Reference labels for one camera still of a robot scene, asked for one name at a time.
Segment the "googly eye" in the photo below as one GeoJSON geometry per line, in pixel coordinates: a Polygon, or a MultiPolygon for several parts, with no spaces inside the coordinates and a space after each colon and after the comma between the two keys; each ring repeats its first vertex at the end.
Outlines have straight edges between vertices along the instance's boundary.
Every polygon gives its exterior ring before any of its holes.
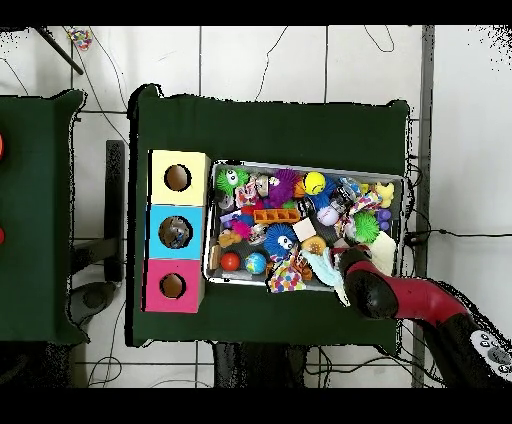
{"type": "Polygon", "coordinates": [[[226,172],[226,178],[228,179],[229,184],[236,185],[238,184],[238,175],[235,171],[230,169],[226,172]]]}
{"type": "Polygon", "coordinates": [[[277,239],[277,242],[279,243],[279,245],[283,248],[283,249],[286,249],[286,250],[290,250],[292,247],[293,247],[293,244],[290,242],[290,240],[288,239],[288,237],[286,236],[280,236],[278,239],[277,239]]]}

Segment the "metal tray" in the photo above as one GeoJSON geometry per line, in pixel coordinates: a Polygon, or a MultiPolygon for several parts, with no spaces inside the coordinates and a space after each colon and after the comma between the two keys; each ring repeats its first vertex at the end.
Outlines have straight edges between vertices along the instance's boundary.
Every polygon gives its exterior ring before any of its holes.
{"type": "MultiPolygon", "coordinates": [[[[306,173],[310,171],[318,171],[328,175],[334,181],[339,181],[339,177],[352,177],[361,183],[390,183],[392,182],[395,186],[394,198],[391,202],[389,210],[391,212],[391,225],[388,234],[395,240],[397,249],[395,251],[395,264],[400,264],[402,261],[402,243],[405,231],[405,204],[407,199],[407,184],[405,178],[398,175],[388,174],[376,174],[376,173],[365,173],[355,171],[341,171],[334,169],[323,169],[323,168],[306,168],[300,166],[289,166],[289,165],[276,165],[269,163],[257,163],[257,162],[240,162],[237,165],[232,164],[233,161],[228,160],[217,160],[213,162],[210,180],[208,181],[209,190],[212,191],[215,186],[215,181],[218,173],[223,169],[234,169],[242,168],[249,173],[262,173],[266,175],[273,175],[277,170],[282,168],[290,168],[300,173],[306,173]]],[[[222,211],[218,205],[211,201],[208,205],[208,217],[207,217],[207,231],[205,250],[203,256],[203,273],[206,279],[214,283],[223,284],[242,284],[251,286],[261,286],[266,288],[265,274],[252,275],[247,272],[243,266],[243,260],[249,254],[253,252],[262,253],[267,261],[269,255],[265,251],[263,244],[259,246],[251,246],[247,241],[242,240],[240,243],[235,243],[226,249],[222,249],[222,253],[235,252],[240,256],[240,268],[235,272],[226,272],[222,268],[212,270],[209,268],[209,258],[211,248],[217,244],[217,238],[224,227],[220,222],[220,216],[226,212],[222,211]]],[[[328,246],[332,246],[339,238],[336,236],[334,227],[325,227],[321,225],[315,216],[311,217],[311,222],[317,231],[317,234],[324,238],[328,246]]],[[[306,290],[316,291],[332,291],[332,287],[328,287],[321,283],[316,276],[313,274],[313,278],[310,281],[304,281],[306,284],[306,290]]]]}

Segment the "orange building block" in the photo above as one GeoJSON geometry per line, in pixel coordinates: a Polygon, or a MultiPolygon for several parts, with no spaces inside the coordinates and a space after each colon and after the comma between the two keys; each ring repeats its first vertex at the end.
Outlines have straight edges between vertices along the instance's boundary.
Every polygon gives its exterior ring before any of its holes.
{"type": "Polygon", "coordinates": [[[256,224],[294,224],[300,221],[296,209],[261,209],[253,211],[253,217],[256,224]]]}

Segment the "stacked cubes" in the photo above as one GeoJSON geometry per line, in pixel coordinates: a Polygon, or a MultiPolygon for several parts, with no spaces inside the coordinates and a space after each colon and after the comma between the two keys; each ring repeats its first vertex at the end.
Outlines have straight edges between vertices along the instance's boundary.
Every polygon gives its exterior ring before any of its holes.
{"type": "Polygon", "coordinates": [[[201,272],[207,179],[204,153],[152,150],[142,310],[196,313],[204,295],[201,272]]]}

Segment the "pink cube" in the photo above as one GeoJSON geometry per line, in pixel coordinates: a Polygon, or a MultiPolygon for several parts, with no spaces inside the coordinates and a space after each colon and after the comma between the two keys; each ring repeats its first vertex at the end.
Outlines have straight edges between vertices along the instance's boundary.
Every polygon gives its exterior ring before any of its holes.
{"type": "Polygon", "coordinates": [[[146,312],[197,313],[204,295],[201,261],[148,259],[146,312]]]}

